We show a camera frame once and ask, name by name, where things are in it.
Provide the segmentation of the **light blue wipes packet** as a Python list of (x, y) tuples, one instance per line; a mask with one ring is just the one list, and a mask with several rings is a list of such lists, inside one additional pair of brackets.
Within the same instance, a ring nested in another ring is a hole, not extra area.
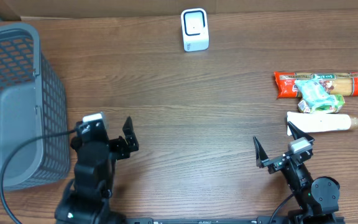
[(301, 99), (310, 100), (329, 96), (318, 80), (296, 80), (295, 85), (301, 93)]

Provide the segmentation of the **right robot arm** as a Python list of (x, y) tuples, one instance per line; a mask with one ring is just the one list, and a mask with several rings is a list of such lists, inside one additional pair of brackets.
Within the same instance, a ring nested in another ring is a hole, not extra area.
[[(269, 223), (344, 223), (343, 217), (336, 217), (339, 210), (340, 184), (332, 177), (312, 178), (305, 162), (313, 156), (314, 138), (287, 123), (293, 136), (288, 151), (269, 159), (260, 141), (253, 137), (256, 166), (266, 167), (270, 174), (280, 171), (287, 181), (291, 194), (275, 209)], [(288, 212), (285, 217), (277, 215), (279, 210), (292, 198), (299, 205), (298, 210)]]

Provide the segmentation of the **green snack packet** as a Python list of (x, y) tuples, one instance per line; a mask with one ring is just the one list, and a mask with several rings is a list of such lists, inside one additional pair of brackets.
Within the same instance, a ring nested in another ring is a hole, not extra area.
[(301, 99), (298, 103), (298, 110), (301, 113), (338, 113), (345, 105), (342, 95), (329, 95), (327, 98)]

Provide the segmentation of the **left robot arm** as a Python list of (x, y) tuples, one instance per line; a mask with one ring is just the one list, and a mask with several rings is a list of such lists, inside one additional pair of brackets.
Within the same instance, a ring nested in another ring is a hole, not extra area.
[(70, 142), (77, 155), (75, 178), (65, 187), (55, 210), (56, 222), (125, 223), (126, 216), (111, 211), (109, 200), (113, 195), (116, 162), (139, 150), (132, 118), (127, 117), (122, 127), (124, 136), (116, 139), (109, 139), (102, 113), (84, 117), (76, 123), (75, 131), (76, 136)]

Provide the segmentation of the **orange spaghetti packet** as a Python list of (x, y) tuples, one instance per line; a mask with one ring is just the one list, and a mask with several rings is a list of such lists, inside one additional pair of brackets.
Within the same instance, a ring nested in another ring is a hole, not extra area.
[(278, 98), (299, 98), (296, 80), (317, 79), (330, 95), (358, 96), (358, 72), (274, 72)]

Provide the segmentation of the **white cream tube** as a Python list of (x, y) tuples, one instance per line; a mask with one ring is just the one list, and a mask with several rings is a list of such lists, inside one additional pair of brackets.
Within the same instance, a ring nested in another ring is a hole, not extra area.
[(358, 128), (358, 118), (348, 114), (287, 113), (287, 121), (292, 122), (304, 133), (347, 131)]

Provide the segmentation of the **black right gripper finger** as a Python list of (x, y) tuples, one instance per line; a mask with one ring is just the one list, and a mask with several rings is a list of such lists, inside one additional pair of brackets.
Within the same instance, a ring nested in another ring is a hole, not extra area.
[(297, 128), (291, 121), (287, 122), (287, 126), (291, 132), (291, 135), (293, 136), (294, 140), (300, 139), (300, 138), (306, 138), (306, 140), (309, 143), (314, 142), (314, 138), (310, 136), (309, 134), (303, 132), (299, 128)]
[(259, 168), (265, 167), (265, 164), (269, 161), (269, 157), (264, 151), (261, 143), (256, 136), (253, 136), (254, 146), (255, 146), (255, 156), (256, 156), (256, 166)]

